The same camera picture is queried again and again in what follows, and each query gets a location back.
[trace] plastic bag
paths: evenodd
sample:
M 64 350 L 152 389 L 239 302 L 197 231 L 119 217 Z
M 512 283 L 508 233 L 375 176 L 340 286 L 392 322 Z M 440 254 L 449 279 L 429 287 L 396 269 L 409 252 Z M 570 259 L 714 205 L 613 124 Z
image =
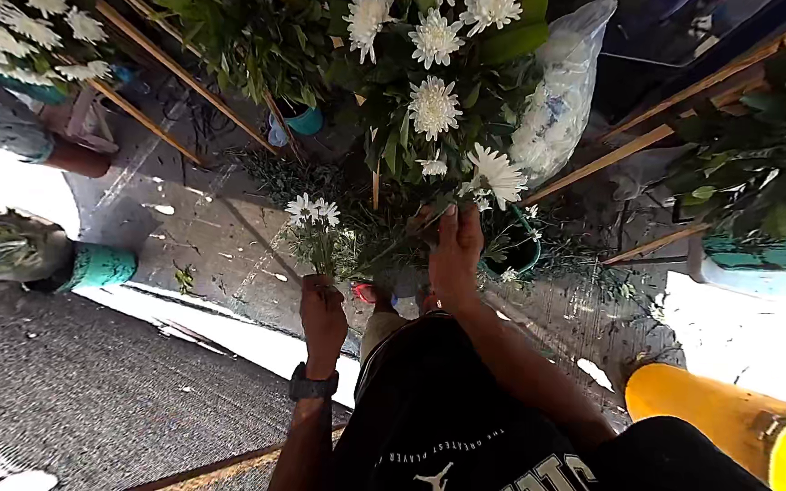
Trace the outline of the plastic bag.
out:
M 544 78 L 512 134 L 509 155 L 532 188 L 556 174 L 572 156 L 590 116 L 596 57 L 616 0 L 595 0 L 554 20 L 536 51 Z

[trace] person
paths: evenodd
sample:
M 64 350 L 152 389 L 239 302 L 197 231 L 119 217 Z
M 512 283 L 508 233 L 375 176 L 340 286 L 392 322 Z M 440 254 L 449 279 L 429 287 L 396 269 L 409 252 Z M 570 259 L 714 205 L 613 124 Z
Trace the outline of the person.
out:
M 87 177 L 102 177 L 111 166 L 110 157 L 48 131 L 28 106 L 1 85 L 0 149 L 17 154 L 22 162 L 42 163 Z
M 483 245 L 477 208 L 449 206 L 430 255 L 441 309 L 367 346 L 369 329 L 396 324 L 375 289 L 376 316 L 387 321 L 367 327 L 355 409 L 334 452 L 329 397 L 348 330 L 343 296 L 329 278 L 303 279 L 308 358 L 293 374 L 298 402 L 270 490 L 768 489 L 678 418 L 648 418 L 616 435 L 564 373 L 481 302 Z

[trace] blue bucket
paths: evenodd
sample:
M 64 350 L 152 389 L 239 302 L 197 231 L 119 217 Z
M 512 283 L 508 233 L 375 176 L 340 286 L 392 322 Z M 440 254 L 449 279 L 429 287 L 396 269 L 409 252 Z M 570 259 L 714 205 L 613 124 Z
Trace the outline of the blue bucket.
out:
M 310 107 L 301 115 L 294 118 L 284 118 L 284 121 L 300 135 L 313 135 L 323 128 L 323 113 L 317 107 Z
M 57 292 L 126 283 L 137 269 L 138 260 L 131 251 L 108 245 L 75 242 L 71 279 L 60 286 Z

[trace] green bucket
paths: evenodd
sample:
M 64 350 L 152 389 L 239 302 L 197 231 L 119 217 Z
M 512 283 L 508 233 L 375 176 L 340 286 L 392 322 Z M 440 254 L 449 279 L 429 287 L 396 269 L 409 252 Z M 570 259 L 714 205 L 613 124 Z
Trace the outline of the green bucket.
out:
M 520 208 L 518 208 L 516 205 L 509 205 L 509 208 L 514 213 L 514 216 L 517 217 L 517 221 L 519 221 L 520 224 L 523 225 L 523 229 L 526 231 L 527 234 L 533 231 L 533 228 L 530 227 L 527 218 L 524 218 L 523 211 L 521 211 Z M 535 267 L 535 263 L 539 262 L 540 257 L 541 257 L 541 242 L 536 242 L 535 254 L 533 255 L 532 259 L 527 261 L 527 263 L 524 266 L 516 270 L 518 275 L 532 271 L 532 269 Z M 490 266 L 488 266 L 483 259 L 478 261 L 478 269 L 489 274 L 494 279 L 499 278 L 499 274 L 496 273 L 494 270 L 490 269 Z
M 71 279 L 57 292 L 74 288 L 99 288 L 129 281 L 138 269 L 138 260 L 131 251 L 102 244 L 74 243 L 74 267 Z
M 317 107 L 310 107 L 301 115 L 294 118 L 284 118 L 284 121 L 296 133 L 311 136 L 323 128 L 323 113 Z

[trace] wrist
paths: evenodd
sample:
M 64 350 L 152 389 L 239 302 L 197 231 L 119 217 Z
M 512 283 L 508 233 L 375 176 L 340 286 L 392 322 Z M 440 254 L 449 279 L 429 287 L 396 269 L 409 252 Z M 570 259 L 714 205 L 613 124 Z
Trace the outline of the wrist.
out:
M 305 363 L 305 378 L 308 380 L 326 380 L 335 372 L 336 357 L 318 357 L 308 355 Z

